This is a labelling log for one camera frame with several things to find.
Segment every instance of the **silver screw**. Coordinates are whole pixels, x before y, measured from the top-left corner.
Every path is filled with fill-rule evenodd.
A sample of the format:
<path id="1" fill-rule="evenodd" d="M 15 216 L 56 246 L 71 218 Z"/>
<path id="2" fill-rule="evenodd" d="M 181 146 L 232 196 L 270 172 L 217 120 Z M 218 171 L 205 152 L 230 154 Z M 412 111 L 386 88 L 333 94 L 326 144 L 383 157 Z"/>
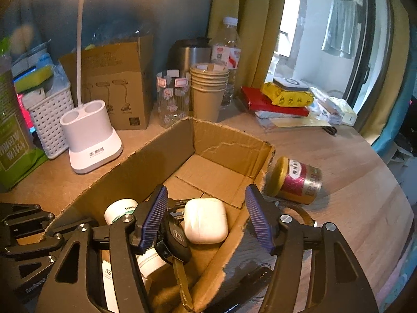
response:
<path id="1" fill-rule="evenodd" d="M 122 216 L 122 221 L 123 222 L 130 222 L 133 220 L 133 215 L 132 214 L 125 214 Z"/>
<path id="2" fill-rule="evenodd" d="M 282 222 L 287 223 L 287 224 L 292 221 L 291 216 L 289 216 L 287 214 L 281 215 L 280 219 L 281 219 Z"/>
<path id="3" fill-rule="evenodd" d="M 90 228 L 90 225 L 89 224 L 81 224 L 81 225 L 79 225 L 78 226 L 78 230 L 80 231 L 80 232 L 85 232 L 88 228 Z"/>
<path id="4" fill-rule="evenodd" d="M 325 227 L 326 227 L 326 230 L 328 230 L 328 231 L 332 231 L 333 232 L 333 231 L 336 230 L 336 225 L 334 223 L 332 223 L 332 222 L 326 223 Z"/>

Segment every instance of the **white lamp base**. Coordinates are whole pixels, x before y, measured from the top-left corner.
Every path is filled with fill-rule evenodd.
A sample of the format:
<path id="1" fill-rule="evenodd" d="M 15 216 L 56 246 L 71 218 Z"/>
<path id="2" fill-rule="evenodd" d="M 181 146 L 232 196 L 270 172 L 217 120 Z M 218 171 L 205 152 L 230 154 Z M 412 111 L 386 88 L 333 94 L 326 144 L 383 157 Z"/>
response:
<path id="1" fill-rule="evenodd" d="M 85 174 L 122 153 L 123 145 L 110 124 L 103 100 L 93 100 L 65 113 L 60 119 L 74 172 Z"/>
<path id="2" fill-rule="evenodd" d="M 116 159 L 123 150 L 122 141 L 113 128 L 110 138 L 81 152 L 70 152 L 71 167 L 77 174 L 85 174 Z"/>

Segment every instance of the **qr code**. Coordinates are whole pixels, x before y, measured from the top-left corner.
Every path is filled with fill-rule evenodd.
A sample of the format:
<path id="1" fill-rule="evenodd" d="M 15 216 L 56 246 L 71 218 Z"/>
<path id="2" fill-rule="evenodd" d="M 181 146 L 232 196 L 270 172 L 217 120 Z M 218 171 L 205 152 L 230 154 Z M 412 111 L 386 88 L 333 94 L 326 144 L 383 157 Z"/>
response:
<path id="1" fill-rule="evenodd" d="M 129 122 L 131 126 L 139 126 L 140 125 L 140 118 L 129 118 Z"/>

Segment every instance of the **black kettle lid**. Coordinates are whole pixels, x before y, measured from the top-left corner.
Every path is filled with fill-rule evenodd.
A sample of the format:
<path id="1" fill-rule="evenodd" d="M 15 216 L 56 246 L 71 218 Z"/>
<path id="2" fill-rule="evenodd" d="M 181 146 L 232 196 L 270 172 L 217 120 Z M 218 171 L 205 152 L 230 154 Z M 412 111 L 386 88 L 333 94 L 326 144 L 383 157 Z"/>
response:
<path id="1" fill-rule="evenodd" d="M 207 47 L 210 47 L 208 45 L 209 41 L 210 39 L 207 37 L 197 37 L 196 39 L 183 39 L 183 40 L 176 41 L 173 47 L 207 48 Z"/>

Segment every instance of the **woven basket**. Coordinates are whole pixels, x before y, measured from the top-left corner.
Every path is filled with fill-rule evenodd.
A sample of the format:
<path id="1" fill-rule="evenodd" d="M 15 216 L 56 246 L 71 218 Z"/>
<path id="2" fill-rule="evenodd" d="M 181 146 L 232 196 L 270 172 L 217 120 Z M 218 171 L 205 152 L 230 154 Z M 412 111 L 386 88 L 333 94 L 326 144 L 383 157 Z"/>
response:
<path id="1" fill-rule="evenodd" d="M 73 108 L 68 86 L 28 109 L 46 156 L 51 160 L 68 148 L 59 120 Z"/>

